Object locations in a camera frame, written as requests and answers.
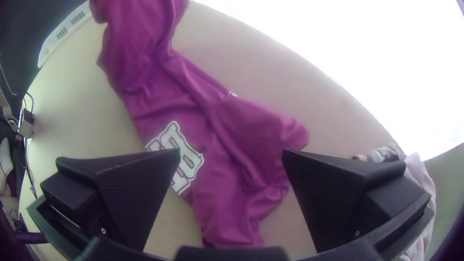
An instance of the light pink cloth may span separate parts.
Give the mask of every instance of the light pink cloth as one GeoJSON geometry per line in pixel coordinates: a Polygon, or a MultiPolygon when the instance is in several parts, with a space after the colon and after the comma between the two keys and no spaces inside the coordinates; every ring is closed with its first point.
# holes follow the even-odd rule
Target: light pink cloth
{"type": "MultiPolygon", "coordinates": [[[[422,162],[417,152],[405,158],[406,171],[405,177],[409,178],[417,185],[424,188],[432,197],[430,198],[427,207],[435,212],[436,216],[436,190],[432,178],[425,169],[424,162],[422,162]]],[[[430,223],[425,227],[424,231],[420,234],[417,240],[400,256],[403,261],[423,261],[432,240],[432,232],[434,229],[435,216],[430,223]]]]}

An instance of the clothing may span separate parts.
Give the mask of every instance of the clothing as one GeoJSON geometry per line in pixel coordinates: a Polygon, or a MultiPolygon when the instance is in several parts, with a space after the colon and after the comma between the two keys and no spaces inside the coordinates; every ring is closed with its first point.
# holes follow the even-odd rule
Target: clothing
{"type": "Polygon", "coordinates": [[[399,160],[400,152],[395,145],[387,145],[371,150],[368,155],[354,155],[353,159],[362,162],[391,162],[399,160]]]}
{"type": "MultiPolygon", "coordinates": [[[[417,185],[424,188],[432,197],[427,204],[427,207],[432,209],[436,216],[436,190],[435,184],[432,178],[425,169],[424,162],[422,162],[417,152],[408,155],[405,158],[406,170],[405,177],[414,181],[417,185]]],[[[432,232],[434,230],[435,216],[429,222],[429,224],[422,231],[420,236],[414,241],[414,243],[406,250],[406,252],[400,256],[402,261],[422,261],[425,260],[425,255],[430,246],[432,240],[432,232]]]]}
{"type": "MultiPolygon", "coordinates": [[[[400,154],[398,149],[393,145],[376,148],[371,151],[370,155],[355,155],[354,159],[363,162],[385,162],[392,158],[399,159],[400,154]]],[[[436,215],[436,190],[432,178],[427,173],[425,165],[422,162],[417,152],[404,157],[403,161],[406,163],[406,170],[404,176],[424,188],[424,190],[431,195],[427,207],[432,209],[436,215]]],[[[404,254],[399,257],[402,261],[422,261],[425,260],[425,254],[432,240],[432,232],[434,228],[435,217],[425,227],[419,237],[406,249],[404,254]]]]}
{"type": "Polygon", "coordinates": [[[180,149],[171,185],[206,245],[259,247],[259,221],[290,188],[279,153],[301,150],[308,131],[231,94],[172,49],[187,3],[91,0],[95,20],[108,23],[98,63],[147,150],[180,149]]]}

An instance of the pink fabric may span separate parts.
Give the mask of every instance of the pink fabric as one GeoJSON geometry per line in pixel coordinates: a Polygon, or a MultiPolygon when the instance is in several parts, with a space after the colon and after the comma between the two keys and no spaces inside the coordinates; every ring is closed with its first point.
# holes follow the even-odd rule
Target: pink fabric
{"type": "Polygon", "coordinates": [[[215,247],[262,246],[259,221],[290,188],[279,153],[301,150],[308,131],[293,118],[229,95],[172,49],[187,3],[91,0],[95,20],[108,23],[98,63],[148,149],[187,148],[178,174],[189,180],[179,193],[203,239],[215,247]],[[179,134],[166,138],[172,130],[179,134]]]}

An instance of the white letter print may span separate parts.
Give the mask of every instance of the white letter print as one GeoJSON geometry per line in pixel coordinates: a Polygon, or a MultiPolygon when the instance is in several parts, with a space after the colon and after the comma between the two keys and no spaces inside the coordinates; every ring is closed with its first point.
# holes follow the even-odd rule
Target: white letter print
{"type": "Polygon", "coordinates": [[[181,194],[195,179],[198,170],[203,166],[203,154],[194,150],[180,132],[177,121],[172,121],[156,138],[145,146],[148,151],[176,148],[180,151],[180,163],[171,181],[171,187],[181,194]]]}

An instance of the white cloth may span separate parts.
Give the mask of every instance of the white cloth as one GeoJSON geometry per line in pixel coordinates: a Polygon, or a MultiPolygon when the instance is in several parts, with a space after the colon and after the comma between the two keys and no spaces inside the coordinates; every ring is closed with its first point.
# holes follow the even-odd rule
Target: white cloth
{"type": "MultiPolygon", "coordinates": [[[[419,154],[414,152],[413,154],[405,158],[406,170],[405,177],[409,178],[417,185],[424,188],[424,190],[431,194],[431,198],[427,207],[435,212],[436,216],[436,190],[435,184],[422,162],[419,154]]],[[[434,228],[435,216],[432,218],[430,223],[425,227],[422,234],[416,239],[416,241],[406,250],[406,252],[400,256],[402,261],[423,261],[425,260],[425,254],[430,245],[432,239],[432,231],[434,228]]]]}
{"type": "Polygon", "coordinates": [[[0,196],[6,188],[6,178],[13,170],[13,162],[10,155],[10,144],[8,139],[5,138],[0,144],[0,196]]]}

